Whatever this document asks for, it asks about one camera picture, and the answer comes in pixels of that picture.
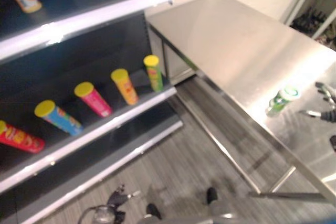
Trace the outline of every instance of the person's foot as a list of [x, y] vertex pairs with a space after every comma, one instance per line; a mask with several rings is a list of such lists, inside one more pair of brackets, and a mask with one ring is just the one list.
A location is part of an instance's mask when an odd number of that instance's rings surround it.
[[206, 202], [208, 203], [208, 205], [210, 205], [210, 203], [214, 200], [218, 200], [217, 190], [213, 187], [210, 187], [206, 191]]
[[162, 220], [160, 211], [158, 210], [158, 208], [156, 207], [156, 205], [149, 203], [146, 207], [146, 213], [148, 215], [152, 215], [152, 216], [156, 216], [158, 219]]

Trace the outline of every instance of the wood-grain floor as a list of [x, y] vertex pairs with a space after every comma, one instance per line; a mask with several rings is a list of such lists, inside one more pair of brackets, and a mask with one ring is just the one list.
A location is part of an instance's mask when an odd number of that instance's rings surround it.
[[[229, 108], [219, 106], [212, 98], [215, 94], [204, 92], [199, 80], [189, 79], [177, 89], [260, 188], [270, 188], [289, 167], [267, 142], [242, 126]], [[314, 223], [336, 217], [329, 204], [250, 198], [250, 188], [179, 100], [172, 98], [170, 103], [184, 122], [181, 129], [38, 224], [77, 223], [82, 211], [105, 203], [119, 184], [125, 184], [127, 192], [142, 191], [120, 208], [127, 213], [125, 224], [136, 223], [149, 202], [157, 204], [165, 218], [206, 215], [205, 191], [209, 186], [218, 188], [220, 198], [230, 202], [242, 218], [259, 223]], [[295, 173], [280, 191], [314, 188]], [[84, 223], [91, 223], [91, 216]]]

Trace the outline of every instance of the white shelf edge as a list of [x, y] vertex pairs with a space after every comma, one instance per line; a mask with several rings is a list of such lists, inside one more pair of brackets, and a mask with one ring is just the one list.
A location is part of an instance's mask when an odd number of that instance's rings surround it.
[[39, 28], [1, 41], [0, 61], [34, 47], [59, 43], [65, 36], [72, 33], [169, 1], [172, 0], [127, 0], [44, 24]]
[[98, 128], [95, 128], [94, 130], [88, 132], [83, 136], [78, 137], [68, 145], [63, 146], [54, 151], [53, 153], [45, 156], [44, 158], [34, 162], [33, 164], [26, 166], [22, 170], [18, 171], [17, 173], [7, 177], [6, 179], [0, 182], [0, 193], [17, 185], [18, 183], [22, 182], [28, 177], [36, 174], [40, 170], [48, 166], [54, 165], [61, 158], [67, 156], [68, 154], [74, 152], [75, 150], [81, 148], [82, 146], [90, 143], [99, 136], [102, 136], [105, 133], [108, 133], [109, 131], [118, 128], [123, 123], [131, 120], [135, 116], [152, 108], [153, 106], [165, 101], [167, 98], [171, 97], [174, 94], [176, 94], [176, 89], [175, 87], [171, 87], [166, 91], [163, 91], [162, 93], [156, 95], [155, 97], [143, 102], [142, 104], [135, 106], [133, 109], [127, 111], [126, 113], [114, 117], [111, 121], [107, 122], [106, 124]]
[[155, 145], [157, 142], [177, 130], [178, 128], [182, 127], [183, 123], [182, 121], [178, 121], [175, 124], [171, 125], [169, 128], [164, 130], [163, 132], [156, 135], [154, 138], [150, 139], [148, 142], [143, 144], [142, 146], [136, 148], [131, 153], [108, 167], [107, 169], [101, 171], [98, 173], [95, 177], [91, 178], [90, 180], [86, 181], [84, 184], [78, 186], [75, 190], [68, 192], [63, 197], [59, 198], [57, 201], [52, 203], [51, 205], [47, 206], [46, 208], [42, 209], [40, 212], [36, 213], [35, 215], [31, 216], [29, 219], [25, 220], [21, 224], [33, 224], [36, 221], [40, 220], [41, 218], [47, 216], [48, 214], [52, 213], [57, 208], [61, 207], [71, 199], [75, 198], [77, 195], [83, 193], [85, 190], [93, 186], [95, 183], [101, 181], [105, 177], [107, 177], [109, 174], [120, 168], [121, 166], [125, 165], [135, 157], [143, 154], [144, 151]]

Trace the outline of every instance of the store shelf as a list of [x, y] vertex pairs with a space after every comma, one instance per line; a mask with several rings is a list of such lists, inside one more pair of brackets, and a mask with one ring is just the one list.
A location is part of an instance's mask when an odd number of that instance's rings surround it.
[[0, 62], [96, 29], [115, 19], [172, 0], [41, 0], [43, 8], [23, 13], [10, 2], [0, 12]]
[[1, 204], [10, 200], [8, 196], [0, 196], [0, 206], [7, 208], [6, 212], [0, 209], [5, 214], [0, 223], [12, 224], [16, 215], [18, 223], [36, 222], [181, 126], [182, 121], [167, 103], [152, 108], [9, 191], [7, 194], [15, 195], [17, 213]]
[[[161, 92], [154, 92], [151, 89], [145, 71], [141, 69], [130, 75], [139, 95], [139, 102], [136, 105], [129, 106], [124, 102], [116, 86], [107, 76], [106, 83], [96, 86], [96, 88], [106, 101], [112, 104], [114, 112], [110, 117], [101, 119], [72, 94], [71, 90], [73, 90], [73, 87], [71, 85], [75, 86], [74, 84], [71, 84], [68, 87], [69, 90], [67, 90], [65, 83], [69, 84], [74, 80], [76, 82], [76, 76], [78, 76], [76, 71], [79, 70], [75, 69], [73, 72], [54, 81], [48, 81], [48, 83], [38, 87], [32, 87], [29, 90], [9, 97], [7, 100], [1, 101], [1, 103], [7, 104], [7, 106], [0, 107], [0, 115], [5, 115], [6, 120], [12, 116], [12, 121], [16, 122], [16, 125], [23, 125], [19, 128], [42, 137], [46, 141], [46, 147], [38, 154], [30, 154], [6, 145], [1, 145], [0, 193], [14, 187], [37, 172], [50, 167], [54, 162], [57, 163], [70, 153], [120, 127], [122, 124], [176, 93], [176, 89], [165, 79], [163, 80], [163, 90]], [[102, 69], [100, 76], [105, 76]], [[55, 97], [57, 104], [60, 104], [57, 101], [64, 101], [60, 106], [78, 119], [85, 127], [81, 134], [78, 136], [69, 136], [58, 128], [34, 116], [34, 106], [38, 101], [43, 99], [41, 96], [45, 94], [49, 97]]]

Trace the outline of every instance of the green chip canister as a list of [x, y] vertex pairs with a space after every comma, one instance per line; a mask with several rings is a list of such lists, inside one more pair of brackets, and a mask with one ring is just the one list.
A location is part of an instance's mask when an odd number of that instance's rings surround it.
[[148, 77], [151, 81], [152, 89], [156, 92], [163, 89], [159, 58], [156, 55], [148, 55], [143, 59], [146, 66]]

